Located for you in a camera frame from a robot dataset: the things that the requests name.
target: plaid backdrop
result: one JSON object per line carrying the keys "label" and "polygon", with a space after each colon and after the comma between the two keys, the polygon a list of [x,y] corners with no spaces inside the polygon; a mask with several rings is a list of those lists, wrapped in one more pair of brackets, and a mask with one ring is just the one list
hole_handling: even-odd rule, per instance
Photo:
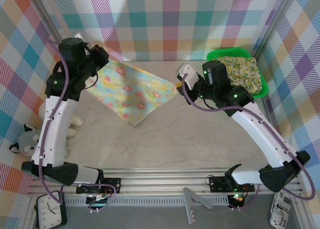
{"label": "plaid backdrop", "polygon": [[317,190],[308,203],[320,228],[320,0],[294,0],[258,62],[273,124],[299,150]]}
{"label": "plaid backdrop", "polygon": [[[281,0],[275,3],[274,10]],[[72,35],[81,32],[124,61],[205,60],[218,48],[252,50],[268,27],[270,0],[54,0]]]}
{"label": "plaid backdrop", "polygon": [[0,0],[0,229],[15,229],[32,177],[9,146],[17,142],[23,124],[40,126],[38,108],[55,60],[39,35],[49,37],[29,0]]}

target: green plastic basket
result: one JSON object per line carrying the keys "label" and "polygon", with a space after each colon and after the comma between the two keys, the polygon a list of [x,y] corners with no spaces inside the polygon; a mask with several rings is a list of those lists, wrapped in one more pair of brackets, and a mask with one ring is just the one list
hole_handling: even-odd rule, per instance
{"label": "green plastic basket", "polygon": [[[213,50],[206,55],[207,61],[213,61],[217,58],[221,57],[243,57],[243,58],[251,58],[250,53],[241,47],[233,47],[233,48],[226,48],[226,49],[220,49],[220,50]],[[262,75],[261,71],[259,70],[260,76],[261,76],[261,83],[262,83],[262,89],[259,91],[258,94],[252,95],[254,99],[257,98],[263,98],[268,94],[269,87],[268,84]]]}

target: yellow floral cloth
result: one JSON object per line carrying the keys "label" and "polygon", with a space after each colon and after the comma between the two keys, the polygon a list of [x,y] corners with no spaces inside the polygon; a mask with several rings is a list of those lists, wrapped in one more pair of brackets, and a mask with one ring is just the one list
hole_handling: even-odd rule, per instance
{"label": "yellow floral cloth", "polygon": [[[165,79],[123,62],[109,61],[88,91],[133,126],[177,94],[176,86]],[[95,80],[89,78],[86,85]]]}
{"label": "yellow floral cloth", "polygon": [[243,86],[252,95],[262,89],[261,76],[254,57],[218,57],[227,70],[232,86]]}

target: black clock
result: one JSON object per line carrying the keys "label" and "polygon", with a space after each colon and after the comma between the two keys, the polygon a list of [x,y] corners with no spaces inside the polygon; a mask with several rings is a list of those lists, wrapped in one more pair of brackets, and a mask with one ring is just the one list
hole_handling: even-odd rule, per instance
{"label": "black clock", "polygon": [[55,190],[52,194],[56,198],[62,197],[63,203],[60,205],[48,194],[39,196],[34,206],[36,211],[36,227],[39,229],[57,229],[67,223],[67,211],[63,193]]}

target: plush toy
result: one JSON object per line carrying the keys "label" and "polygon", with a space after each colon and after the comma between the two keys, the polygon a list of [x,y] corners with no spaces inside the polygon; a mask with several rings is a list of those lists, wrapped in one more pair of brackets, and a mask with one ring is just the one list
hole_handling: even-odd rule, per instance
{"label": "plush toy", "polygon": [[[46,103],[42,103],[42,105],[39,107],[38,115],[41,118],[42,121],[45,119],[46,114]],[[81,127],[84,124],[84,121],[77,115],[73,115],[71,119],[71,125],[76,127]],[[67,138],[73,138],[77,135],[77,131],[71,127],[69,127],[66,137]]]}
{"label": "plush toy", "polygon": [[[24,124],[24,132],[18,137],[18,142],[11,145],[9,149],[14,153],[21,153],[25,156],[32,157],[38,145],[41,130],[36,129],[29,124]],[[65,147],[64,157],[69,155],[69,148]]]}

